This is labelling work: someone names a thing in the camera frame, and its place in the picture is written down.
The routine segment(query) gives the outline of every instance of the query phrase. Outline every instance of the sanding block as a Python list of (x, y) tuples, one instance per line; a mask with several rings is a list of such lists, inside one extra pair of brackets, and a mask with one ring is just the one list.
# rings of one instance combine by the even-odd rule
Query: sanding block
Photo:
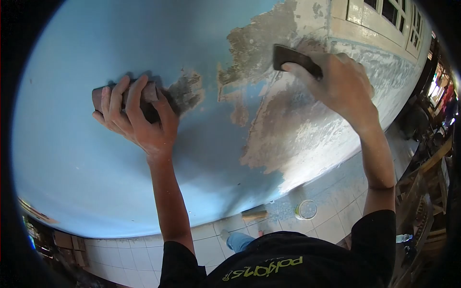
[(312, 59), (290, 47), (274, 44), (273, 50), (273, 67), (274, 70), (284, 71), (282, 64), (286, 62), (297, 63), (304, 67), (316, 80), (323, 78), (323, 72), (320, 66), (315, 64)]
[[(136, 81), (136, 79), (132, 79), (130, 81), (130, 85), (128, 88), (125, 90), (125, 92), (122, 93), (122, 111), (125, 109), (126, 105), (126, 100), (128, 98), (128, 92), (130, 91), (131, 85)], [(115, 87), (115, 84), (108, 85), (111, 90)], [(96, 89), (93, 89), (91, 96), (93, 98), (93, 106), (95, 107), (96, 111), (99, 111), (102, 113), (102, 108), (101, 108), (101, 96), (102, 96), (102, 89), (103, 87), (99, 87)], [(155, 81), (148, 81), (146, 86), (142, 89), (141, 91), (141, 101), (140, 101), (140, 108), (142, 110), (142, 113), (144, 114), (144, 117), (150, 122), (150, 123), (155, 123), (160, 120), (159, 114), (157, 110), (152, 106), (151, 102), (157, 100), (157, 92), (158, 92), (158, 87), (155, 84)], [(169, 93), (165, 90), (161, 89), (161, 92), (165, 97), (168, 99), (168, 102), (170, 103), (173, 111), (179, 115), (179, 109), (176, 103), (172, 100), (171, 96)]]

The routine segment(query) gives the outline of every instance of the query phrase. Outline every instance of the white tiled floor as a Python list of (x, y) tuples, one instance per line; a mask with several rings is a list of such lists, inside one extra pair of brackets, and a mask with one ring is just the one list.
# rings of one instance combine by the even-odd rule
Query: white tiled floor
[[(400, 178), (416, 149), (412, 141), (403, 141), (392, 125), (386, 133), (390, 143), (396, 177)], [(210, 273), (234, 254), (219, 234), (222, 229), (252, 237), (258, 231), (298, 231), (309, 237), (337, 243), (348, 235), (363, 214), (367, 182), (361, 153), (304, 187), (265, 205), (269, 218), (245, 222), (240, 215), (208, 223), (192, 229), (192, 239), (199, 265)], [(294, 209), (301, 200), (317, 204), (312, 220), (297, 220)], [(130, 287), (157, 287), (160, 282), (163, 238), (161, 235), (130, 239), (86, 239), (92, 273)]]

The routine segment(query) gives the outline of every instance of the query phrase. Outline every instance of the white window frame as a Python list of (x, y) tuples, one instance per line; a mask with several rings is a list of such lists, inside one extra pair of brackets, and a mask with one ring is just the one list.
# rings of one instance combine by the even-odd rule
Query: white window frame
[[(382, 16), (383, 2), (377, 0), (376, 10), (370, 7), (364, 0), (349, 0), (347, 20), (367, 27), (384, 37), (390, 39), (400, 47), (404, 48), (408, 42), (411, 16), (409, 0), (389, 0), (397, 9), (397, 23), (394, 26), (386, 17)], [(405, 1), (406, 11), (403, 12), (402, 1)], [(400, 32), (401, 16), (405, 19), (403, 32)]]
[(411, 29), (408, 30), (408, 41), (406, 49), (410, 54), (417, 58), (420, 54), (421, 43), (423, 41), (424, 21), (421, 12), (413, 3), (411, 4), (411, 17), (409, 19), (411, 20)]

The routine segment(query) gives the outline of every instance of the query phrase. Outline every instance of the hand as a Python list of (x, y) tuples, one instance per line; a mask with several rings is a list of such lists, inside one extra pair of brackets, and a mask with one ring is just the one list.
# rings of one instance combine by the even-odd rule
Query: hand
[(321, 67), (322, 80), (315, 80), (296, 63), (287, 62), (282, 68), (301, 79), (315, 99), (344, 117), (358, 133), (370, 123), (375, 126), (378, 111), (371, 101), (374, 90), (363, 65), (344, 53), (311, 52), (308, 56)]
[(141, 91), (146, 86), (146, 75), (139, 77), (128, 92), (125, 111), (122, 112), (122, 93), (130, 84), (130, 78), (124, 76), (112, 93), (109, 87), (102, 90), (102, 114), (93, 112), (93, 117), (111, 131), (141, 147), (147, 154), (148, 162), (170, 160), (173, 143), (177, 135), (179, 119), (171, 109), (166, 97), (157, 89), (158, 101), (152, 102), (160, 116), (160, 122), (149, 123), (139, 106)]

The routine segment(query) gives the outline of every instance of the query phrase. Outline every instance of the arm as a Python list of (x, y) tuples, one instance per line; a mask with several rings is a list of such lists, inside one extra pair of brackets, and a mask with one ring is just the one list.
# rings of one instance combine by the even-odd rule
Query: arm
[(104, 87), (101, 99), (102, 114), (95, 111), (93, 117), (146, 152), (163, 240), (181, 243), (194, 254), (189, 216), (171, 160), (179, 120), (158, 89), (158, 100), (152, 105), (159, 113), (160, 123), (151, 124), (145, 119), (139, 105), (141, 91), (147, 81), (147, 76), (143, 75), (131, 85), (126, 114), (121, 112), (122, 93), (128, 88), (130, 78), (124, 76), (112, 93), (109, 87)]
[(322, 80), (295, 63), (285, 63), (307, 85), (315, 99), (344, 117), (360, 137), (368, 194), (363, 215), (379, 210), (395, 212), (395, 174), (389, 144), (379, 124), (371, 98), (374, 90), (362, 64), (344, 53), (310, 53), (323, 71)]

